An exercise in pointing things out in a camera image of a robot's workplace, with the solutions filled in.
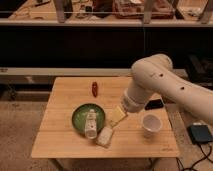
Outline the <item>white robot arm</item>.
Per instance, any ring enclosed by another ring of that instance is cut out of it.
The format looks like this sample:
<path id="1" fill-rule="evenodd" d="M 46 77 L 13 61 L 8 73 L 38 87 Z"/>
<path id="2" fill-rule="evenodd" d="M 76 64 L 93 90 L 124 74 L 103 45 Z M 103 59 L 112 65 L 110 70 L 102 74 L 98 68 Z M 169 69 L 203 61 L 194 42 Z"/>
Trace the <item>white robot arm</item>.
<path id="1" fill-rule="evenodd" d="M 158 93 L 213 126 L 213 90 L 188 82 L 172 70 L 172 60 L 164 54 L 134 62 L 131 66 L 132 81 L 121 100 L 124 110 L 140 112 L 150 97 Z"/>

